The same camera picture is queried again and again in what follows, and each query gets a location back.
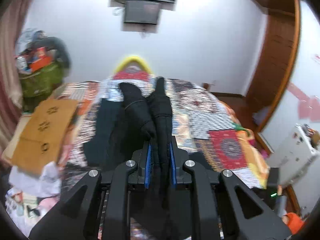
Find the wall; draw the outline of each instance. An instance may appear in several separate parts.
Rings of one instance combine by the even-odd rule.
[[[308,97],[320,96],[320,25],[308,4],[300,2],[301,31],[300,42],[290,82],[297,86]],[[296,123],[307,123],[312,129],[320,131],[320,122],[312,122],[310,118],[299,119],[299,100],[291,92],[285,91],[276,111],[262,131],[263,138],[273,150],[288,135]],[[306,206],[310,212],[320,197],[319,177],[320,159],[309,168],[306,176],[293,185],[301,207]]]
[[[216,80],[216,92],[242,93],[249,85],[266,25],[252,0],[176,0],[146,37],[139,26],[123,26],[122,15],[113,15],[115,4],[34,0],[24,28],[63,39],[72,59],[69,82],[102,80],[124,57],[138,55],[158,75],[197,84]]]

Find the bed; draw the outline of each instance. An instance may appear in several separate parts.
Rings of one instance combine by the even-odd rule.
[[[156,76],[141,70],[127,69],[102,82],[64,84],[51,95],[56,99],[79,101],[77,117],[65,134],[58,162],[60,195],[50,198],[51,206],[92,169],[87,165],[83,143],[95,135],[95,120],[101,100],[123,100],[118,88],[121,82],[133,83],[144,96],[148,96],[154,89]],[[204,88],[187,81],[165,79],[165,91],[172,104],[172,135],[176,137],[179,148],[190,154],[203,152],[214,170],[230,169],[250,188],[265,187],[268,166],[253,147],[252,131],[241,127],[230,107]],[[28,235],[41,217],[32,221],[28,219],[30,225],[21,228],[23,233]],[[131,235],[132,239],[153,239],[134,219],[131,219]]]

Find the curtain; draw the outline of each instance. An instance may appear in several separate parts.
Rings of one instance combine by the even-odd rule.
[[[0,18],[0,156],[21,115],[22,91],[15,66],[15,43],[32,0],[4,0]]]

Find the door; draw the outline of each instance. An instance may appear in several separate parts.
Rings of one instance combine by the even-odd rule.
[[[270,12],[260,60],[246,95],[253,112],[270,106],[287,69],[293,45],[294,17]]]

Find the silver screw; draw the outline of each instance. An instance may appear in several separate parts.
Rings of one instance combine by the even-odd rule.
[[[226,177],[231,177],[232,176],[232,171],[231,170],[224,170],[222,174]]]
[[[187,161],[185,162],[185,165],[188,166],[188,167],[193,167],[193,166],[195,166],[195,162],[192,161],[192,160],[187,160]]]
[[[133,160],[128,160],[125,165],[127,165],[128,167],[133,167],[134,165],[136,165],[136,162]]]
[[[90,177],[95,177],[95,176],[97,176],[98,175],[98,171],[96,171],[96,170],[91,170],[91,171],[89,171],[89,176]]]

